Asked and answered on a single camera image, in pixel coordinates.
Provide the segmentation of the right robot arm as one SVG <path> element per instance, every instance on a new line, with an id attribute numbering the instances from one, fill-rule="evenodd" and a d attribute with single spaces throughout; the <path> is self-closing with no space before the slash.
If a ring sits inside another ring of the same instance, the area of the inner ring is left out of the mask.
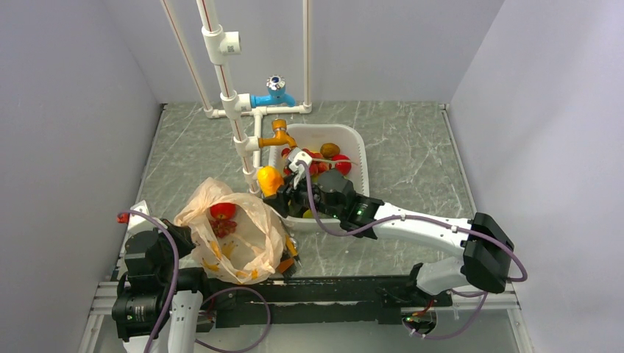
<path id="1" fill-rule="evenodd" d="M 405 294 L 415 305 L 464 285 L 502 293 L 511 281 L 514 244 L 486 213 L 444 218 L 404 210 L 357 193 L 353 183 L 337 171 L 323 173 L 315 183 L 308 183 L 301 174 L 288 176 L 273 195 L 263 200 L 281 216 L 287 216 L 295 207 L 324 214 L 321 225 L 325 232 L 331 231 L 328 221 L 337 220 L 338 236 L 410 240 L 447 253 L 447 259 L 414 266 Z"/>

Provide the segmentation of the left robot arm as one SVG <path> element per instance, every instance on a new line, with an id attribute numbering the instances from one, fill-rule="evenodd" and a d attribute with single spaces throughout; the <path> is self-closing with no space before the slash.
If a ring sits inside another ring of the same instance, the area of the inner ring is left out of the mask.
<path id="1" fill-rule="evenodd" d="M 174 268 L 194 248 L 190 228 L 161 223 L 170 238 L 152 227 L 126 244 L 112 318 L 127 352 L 192 352 L 199 310 L 212 296 L 202 268 Z"/>

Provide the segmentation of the yellow orange fake mango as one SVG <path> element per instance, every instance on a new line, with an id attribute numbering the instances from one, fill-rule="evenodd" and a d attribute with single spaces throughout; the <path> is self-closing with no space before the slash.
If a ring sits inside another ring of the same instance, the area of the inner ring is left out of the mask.
<path id="1" fill-rule="evenodd" d="M 271 165 L 260 168 L 257 172 L 257 178 L 264 197 L 275 195 L 279 187 L 284 185 L 282 174 Z"/>

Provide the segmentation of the peach plastic bag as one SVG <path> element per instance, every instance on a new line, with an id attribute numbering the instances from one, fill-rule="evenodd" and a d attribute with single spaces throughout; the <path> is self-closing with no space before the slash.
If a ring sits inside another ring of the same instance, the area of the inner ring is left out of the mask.
<path id="1" fill-rule="evenodd" d="M 210 225 L 209 208 L 223 202 L 236 206 L 236 227 L 219 238 Z M 190 228 L 195 245 L 191 256 L 208 276 L 238 285 L 259 283 L 276 274 L 288 237 L 280 218 L 260 198 L 236 193 L 212 177 L 196 188 L 174 224 Z"/>

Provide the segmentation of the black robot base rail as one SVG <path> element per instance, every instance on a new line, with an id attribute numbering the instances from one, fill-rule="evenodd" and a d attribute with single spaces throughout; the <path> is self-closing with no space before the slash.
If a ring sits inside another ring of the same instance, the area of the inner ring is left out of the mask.
<path id="1" fill-rule="evenodd" d="M 266 322 L 401 324 L 412 312 L 432 313 L 453 303 L 448 293 L 423 293 L 409 275 L 275 278 L 227 293 L 233 284 L 209 279 L 201 268 L 184 268 L 179 287 L 201 290 L 201 308 L 217 328 Z"/>

